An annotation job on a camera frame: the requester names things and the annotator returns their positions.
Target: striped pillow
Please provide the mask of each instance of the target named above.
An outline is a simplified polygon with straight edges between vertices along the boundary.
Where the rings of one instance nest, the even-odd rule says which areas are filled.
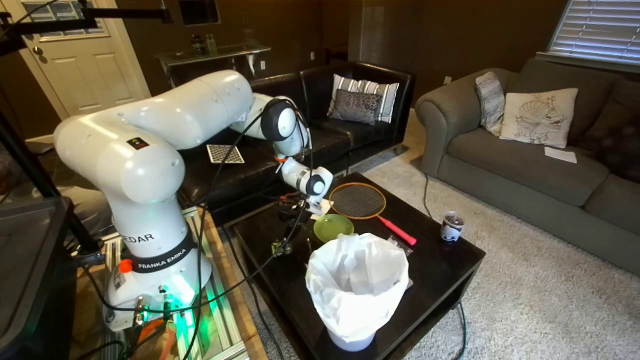
[[[329,111],[326,116],[331,116],[333,109],[335,108],[335,92],[338,89],[347,90],[351,92],[358,92],[358,81],[349,78],[343,78],[340,75],[333,75],[333,90],[331,91],[331,103],[329,103]]]
[[[384,122],[391,122],[391,114],[394,111],[394,103],[396,101],[396,92],[399,87],[399,83],[378,84],[367,80],[360,80],[358,82],[358,92],[382,96],[382,100],[380,101],[380,110],[378,113],[378,121]]]

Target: beige carpet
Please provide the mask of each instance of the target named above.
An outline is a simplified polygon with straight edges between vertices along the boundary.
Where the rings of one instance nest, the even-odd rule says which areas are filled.
[[[412,165],[423,152],[424,128],[414,114],[404,144],[403,154],[384,152],[356,170],[424,211],[424,174]],[[464,359],[640,360],[640,277],[439,180],[429,181],[427,203],[438,221],[447,210],[462,212],[464,237],[487,253],[463,299]],[[251,293],[241,289],[269,358],[278,359]],[[285,358],[296,359],[262,301],[261,308]],[[452,359],[461,343],[454,310],[406,358]]]

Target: white bag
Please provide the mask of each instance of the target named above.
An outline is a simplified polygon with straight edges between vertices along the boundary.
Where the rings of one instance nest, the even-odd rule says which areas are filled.
[[[311,254],[307,289],[328,330],[366,339],[394,314],[409,282],[404,251],[373,234],[338,235]]]

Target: window blinds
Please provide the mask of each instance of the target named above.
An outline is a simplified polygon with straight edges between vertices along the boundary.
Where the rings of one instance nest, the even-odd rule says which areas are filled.
[[[549,53],[640,65],[640,0],[570,0]]]

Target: red racket handle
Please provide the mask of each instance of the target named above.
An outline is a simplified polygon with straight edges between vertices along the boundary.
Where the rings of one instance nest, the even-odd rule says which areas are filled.
[[[382,221],[382,224],[385,224],[385,226],[387,226],[389,229],[391,229],[391,231],[393,231],[394,233],[396,233],[396,235],[400,236],[404,241],[408,242],[409,245],[413,246],[416,243],[416,239],[407,234],[406,232],[404,232],[402,229],[400,229],[398,226],[396,226],[394,223],[392,223],[391,221],[381,217],[378,215],[378,219],[380,219],[380,221]]]

